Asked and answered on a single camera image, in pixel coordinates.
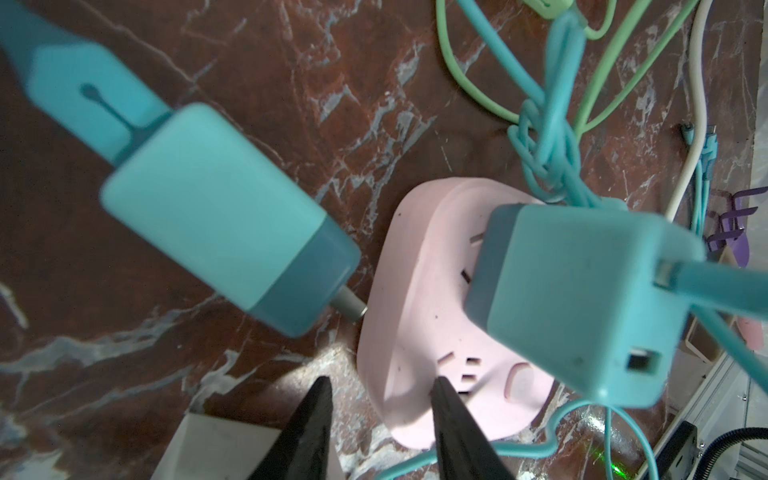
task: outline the white cable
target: white cable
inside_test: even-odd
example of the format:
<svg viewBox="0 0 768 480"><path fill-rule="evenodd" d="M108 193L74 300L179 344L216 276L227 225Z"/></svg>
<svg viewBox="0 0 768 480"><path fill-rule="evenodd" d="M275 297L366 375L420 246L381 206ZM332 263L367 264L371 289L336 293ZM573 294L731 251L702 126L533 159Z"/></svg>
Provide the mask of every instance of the white cable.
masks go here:
<svg viewBox="0 0 768 480"><path fill-rule="evenodd" d="M680 179L672 192L672 198L664 216L670 222L674 220L683 195L688 188L690 179L699 163L701 151L704 149L704 141L707 139L707 97L704 94L704 77L701 65L701 49L704 43L704 28L707 26L707 15L710 12L712 0L702 0L696 10L694 26L690 31L690 44L688 46L688 78L690 89L694 99L694 142L688 149L688 157L685 159Z"/></svg>

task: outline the pink power strip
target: pink power strip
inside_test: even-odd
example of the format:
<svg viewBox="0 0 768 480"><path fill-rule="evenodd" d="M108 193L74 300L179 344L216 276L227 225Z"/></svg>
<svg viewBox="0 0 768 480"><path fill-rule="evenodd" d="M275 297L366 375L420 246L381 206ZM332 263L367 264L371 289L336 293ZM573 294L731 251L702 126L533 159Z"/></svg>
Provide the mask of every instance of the pink power strip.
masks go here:
<svg viewBox="0 0 768 480"><path fill-rule="evenodd" d="M541 203L483 178L429 181L395 212L373 278L357 369L392 437L435 442L429 391L445 376L488 440L531 423L553 379L464 314L488 217L499 205Z"/></svg>

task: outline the brown marble countertop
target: brown marble countertop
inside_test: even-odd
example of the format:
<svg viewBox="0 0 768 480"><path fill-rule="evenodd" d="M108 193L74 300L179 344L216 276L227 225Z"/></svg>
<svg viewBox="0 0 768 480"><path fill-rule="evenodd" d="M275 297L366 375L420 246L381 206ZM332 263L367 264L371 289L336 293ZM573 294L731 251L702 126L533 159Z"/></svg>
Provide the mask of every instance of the brown marble countertop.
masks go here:
<svg viewBox="0 0 768 480"><path fill-rule="evenodd" d="M547 23L514 0L480 3L541 79ZM527 191L504 123L461 93L442 64L432 0L28 4L106 45L169 104L203 101L229 118L358 242L362 262L350 285L363 299L393 212L416 185L474 176ZM629 5L619 2L608 37ZM651 5L595 111L680 5ZM579 6L601 20L604 0ZM715 193L749 183L762 7L718 1L707 23L704 77L720 141ZM517 110L522 93L455 3L448 18L468 76ZM662 209L687 151L679 124L690 119L689 33L690 19L581 143L588 186L632 210ZM606 44L589 43L575 99ZM333 381L333 440L350 478L371 478L413 455L391 440L356 375L359 325L327 313L310 334L286 339L246 318L101 209L98 191L111 167L27 102L2 56L0 67L3 478L149 478L185 412L280 427L319 374ZM716 201L711 207L722 211ZM535 425L566 396L553 389ZM651 441L671 417L664 398L632 413ZM522 480L603 478L593 455L601 415L573 415L559 430L555 457L510 460L513 472ZM616 455L636 468L637 445L616 423ZM540 434L531 427L518 438Z"/></svg>

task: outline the black cable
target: black cable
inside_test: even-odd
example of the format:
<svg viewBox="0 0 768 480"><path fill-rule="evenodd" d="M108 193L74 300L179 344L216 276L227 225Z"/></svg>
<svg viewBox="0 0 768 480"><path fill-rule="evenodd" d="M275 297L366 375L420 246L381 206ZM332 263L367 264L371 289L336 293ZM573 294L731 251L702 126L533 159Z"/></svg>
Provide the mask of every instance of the black cable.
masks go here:
<svg viewBox="0 0 768 480"><path fill-rule="evenodd" d="M768 429L747 427L726 432L715 439L701 456L694 480L707 480L717 459L730 447L747 440L768 440Z"/></svg>

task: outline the purple object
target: purple object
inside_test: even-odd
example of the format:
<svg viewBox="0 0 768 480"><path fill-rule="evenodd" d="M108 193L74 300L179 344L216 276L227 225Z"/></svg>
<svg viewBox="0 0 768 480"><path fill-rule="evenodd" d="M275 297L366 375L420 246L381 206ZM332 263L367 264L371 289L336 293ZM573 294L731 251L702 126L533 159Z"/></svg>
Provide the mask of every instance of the purple object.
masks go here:
<svg viewBox="0 0 768 480"><path fill-rule="evenodd" d="M731 210L720 215L722 231L707 237L707 247L710 251L724 247L721 243L724 242L733 250L733 255L740 267L744 268L750 262L750 243L746 238L743 219L754 214L757 207L745 208L746 203L743 200L766 192L768 192L768 187L758 187L738 191L730 196Z"/></svg>

